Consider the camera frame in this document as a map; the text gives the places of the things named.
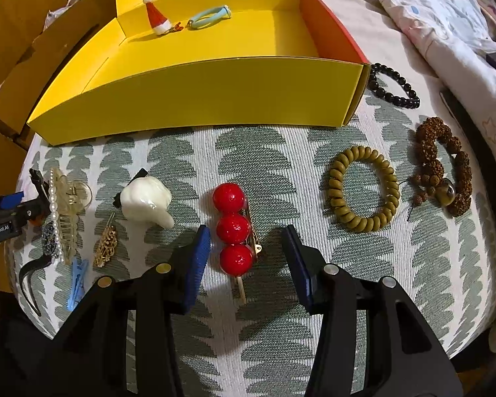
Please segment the red three-ball hair clip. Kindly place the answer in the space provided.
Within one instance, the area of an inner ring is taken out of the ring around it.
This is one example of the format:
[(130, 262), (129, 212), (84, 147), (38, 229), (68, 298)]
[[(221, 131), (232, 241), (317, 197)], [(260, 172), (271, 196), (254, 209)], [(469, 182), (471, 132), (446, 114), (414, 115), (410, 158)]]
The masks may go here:
[(258, 260), (262, 245), (253, 226), (248, 198), (242, 187), (233, 182), (220, 184), (214, 190), (212, 201), (220, 213), (216, 233), (222, 242), (219, 266), (237, 283), (241, 303), (247, 303), (243, 276)]

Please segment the pearl clear claw clip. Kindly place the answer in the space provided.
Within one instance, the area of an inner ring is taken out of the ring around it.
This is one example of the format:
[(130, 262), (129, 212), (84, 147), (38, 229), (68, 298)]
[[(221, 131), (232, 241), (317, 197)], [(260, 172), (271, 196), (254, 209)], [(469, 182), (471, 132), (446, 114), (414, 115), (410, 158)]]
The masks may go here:
[(67, 265), (71, 265), (77, 253), (78, 215), (91, 201), (92, 193), (85, 182), (69, 179), (59, 168), (50, 169), (50, 218), (54, 225), (57, 257)]

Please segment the white shell hair clip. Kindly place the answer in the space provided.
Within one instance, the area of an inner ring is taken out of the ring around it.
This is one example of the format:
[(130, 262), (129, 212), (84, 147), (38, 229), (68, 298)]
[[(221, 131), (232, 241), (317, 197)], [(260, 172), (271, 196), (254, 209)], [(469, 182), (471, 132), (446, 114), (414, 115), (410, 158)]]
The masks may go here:
[(122, 211), (126, 220), (154, 223), (165, 230), (175, 226), (168, 211), (171, 202), (171, 191), (145, 168), (113, 198), (113, 206)]

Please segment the small blue hair clip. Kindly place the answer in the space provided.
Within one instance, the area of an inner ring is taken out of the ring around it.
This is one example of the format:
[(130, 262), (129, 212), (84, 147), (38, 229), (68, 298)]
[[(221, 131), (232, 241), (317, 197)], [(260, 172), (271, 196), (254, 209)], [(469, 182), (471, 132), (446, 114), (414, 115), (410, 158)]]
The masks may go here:
[(85, 295), (84, 278), (88, 271), (89, 262), (87, 259), (78, 260), (74, 258), (71, 269), (71, 287), (67, 301), (67, 309), (72, 312)]

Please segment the gold filigree leaf hairpin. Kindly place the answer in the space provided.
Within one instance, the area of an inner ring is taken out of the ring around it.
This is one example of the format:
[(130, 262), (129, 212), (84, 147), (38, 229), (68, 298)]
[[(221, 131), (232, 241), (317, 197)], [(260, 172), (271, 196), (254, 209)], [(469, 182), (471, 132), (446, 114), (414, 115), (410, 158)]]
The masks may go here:
[(111, 261), (115, 254), (115, 249), (118, 245), (118, 237), (116, 227), (113, 225), (114, 217), (115, 213), (112, 212), (104, 227), (99, 243), (97, 244), (97, 250), (93, 260), (94, 267), (104, 267)]

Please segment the santa hat hair clip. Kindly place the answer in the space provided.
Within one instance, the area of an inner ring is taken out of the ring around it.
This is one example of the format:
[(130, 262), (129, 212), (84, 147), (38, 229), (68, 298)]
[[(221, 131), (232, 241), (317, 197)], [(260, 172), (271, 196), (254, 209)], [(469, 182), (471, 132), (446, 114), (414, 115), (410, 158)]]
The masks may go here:
[(153, 0), (143, 0), (143, 3), (146, 6), (150, 28), (156, 36), (164, 36), (168, 33), (178, 32), (184, 29), (179, 22), (172, 24), (171, 21), (156, 8)]

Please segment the green leaf patterned bedspread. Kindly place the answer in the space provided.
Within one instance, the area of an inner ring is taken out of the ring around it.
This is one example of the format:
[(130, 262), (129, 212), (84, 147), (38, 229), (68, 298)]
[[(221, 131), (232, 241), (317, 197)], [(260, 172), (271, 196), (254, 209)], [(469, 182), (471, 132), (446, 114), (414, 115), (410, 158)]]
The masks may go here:
[[(350, 123), (337, 129), (287, 126), (185, 128), (119, 134), (50, 146), (35, 138), (24, 167), (59, 168), (85, 182), (93, 199), (78, 217), (78, 257), (91, 260), (112, 212), (119, 243), (101, 275), (135, 278), (188, 243), (198, 226), (218, 218), (212, 190), (243, 187), (263, 253), (243, 279), (243, 305), (234, 281), (210, 257), (194, 308), (175, 316), (175, 345), (189, 396), (297, 396), (304, 392), (321, 331), (296, 299), (280, 231), (292, 224), (328, 261), (370, 281), (394, 276), (427, 319), (446, 353), (464, 353), (496, 316), (496, 218), (481, 172), (472, 172), (471, 208), (453, 218), (434, 202), (413, 207), (409, 180), (417, 171), (414, 132), (428, 117), (447, 118), (442, 83), (412, 47), (377, 51), (376, 62), (400, 71), (421, 99), (402, 110), (366, 93)], [(331, 160), (347, 147), (377, 149), (393, 165), (401, 202), (384, 230), (353, 234), (327, 203)], [(145, 168), (172, 193), (171, 230), (126, 220), (113, 198)]]

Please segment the wooden wardrobe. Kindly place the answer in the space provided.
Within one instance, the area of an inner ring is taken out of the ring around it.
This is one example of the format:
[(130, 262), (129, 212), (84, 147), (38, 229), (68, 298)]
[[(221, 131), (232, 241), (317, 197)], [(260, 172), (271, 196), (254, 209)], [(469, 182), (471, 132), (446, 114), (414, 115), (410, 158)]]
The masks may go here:
[(0, 0), (0, 196), (16, 190), (50, 81), (114, 16), (115, 0)]

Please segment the yellow cardboard box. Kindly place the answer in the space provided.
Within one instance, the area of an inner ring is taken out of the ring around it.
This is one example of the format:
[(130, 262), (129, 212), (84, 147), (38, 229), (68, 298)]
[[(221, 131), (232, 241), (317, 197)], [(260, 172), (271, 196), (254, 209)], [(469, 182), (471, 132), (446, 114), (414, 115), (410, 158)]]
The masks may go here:
[(28, 125), (48, 144), (205, 125), (346, 125), (371, 66), (322, 0), (143, 0), (65, 65)]

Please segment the white patterned duvet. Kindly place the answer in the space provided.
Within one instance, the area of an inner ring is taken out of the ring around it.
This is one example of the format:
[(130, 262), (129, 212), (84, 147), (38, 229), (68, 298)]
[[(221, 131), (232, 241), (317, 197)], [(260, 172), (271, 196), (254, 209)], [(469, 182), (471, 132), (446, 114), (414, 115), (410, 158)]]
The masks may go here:
[(477, 0), (379, 0), (471, 115), (496, 159), (496, 52)]

